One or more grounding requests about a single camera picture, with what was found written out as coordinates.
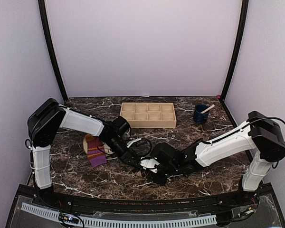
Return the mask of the brown beige argyle sock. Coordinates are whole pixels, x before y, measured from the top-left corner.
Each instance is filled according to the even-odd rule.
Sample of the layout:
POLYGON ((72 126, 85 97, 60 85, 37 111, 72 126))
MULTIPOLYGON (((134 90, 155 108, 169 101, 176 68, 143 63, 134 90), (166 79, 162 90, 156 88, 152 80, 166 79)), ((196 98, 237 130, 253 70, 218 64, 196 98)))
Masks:
POLYGON ((151 175, 151 172, 148 171, 148 170, 144 170, 144 169, 140 169, 138 170, 135 175, 138 177, 138 178, 141 178, 141 179, 151 179, 152 178, 152 175, 151 175))

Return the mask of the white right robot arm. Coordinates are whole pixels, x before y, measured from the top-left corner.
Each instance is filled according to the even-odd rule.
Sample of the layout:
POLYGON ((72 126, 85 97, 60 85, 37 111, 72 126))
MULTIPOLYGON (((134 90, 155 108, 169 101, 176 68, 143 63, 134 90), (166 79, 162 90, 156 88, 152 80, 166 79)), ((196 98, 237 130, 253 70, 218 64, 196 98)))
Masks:
POLYGON ((238 127, 208 141, 198 139, 183 151, 159 143, 148 157, 141 158, 139 165, 152 172, 153 182, 165 185, 169 176, 190 175, 237 153, 254 150, 254 158, 241 179, 240 190, 233 195, 233 202, 243 206, 272 165, 285 157, 285 136, 279 122, 284 121, 252 111, 238 127))

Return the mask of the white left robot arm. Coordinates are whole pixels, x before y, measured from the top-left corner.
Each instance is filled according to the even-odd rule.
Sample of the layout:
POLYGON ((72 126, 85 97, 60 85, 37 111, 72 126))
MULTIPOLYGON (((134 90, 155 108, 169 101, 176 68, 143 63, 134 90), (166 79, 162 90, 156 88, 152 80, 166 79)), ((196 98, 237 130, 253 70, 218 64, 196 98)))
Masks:
POLYGON ((35 182, 41 189, 38 198, 47 207, 54 207, 57 204, 57 195, 47 188, 52 186, 50 148, 60 128, 99 137, 123 163, 139 167, 140 157, 122 139, 122 135, 130 129, 130 125, 121 116, 114 121, 104 121, 70 109, 49 98, 29 117, 27 124, 32 143, 35 182))

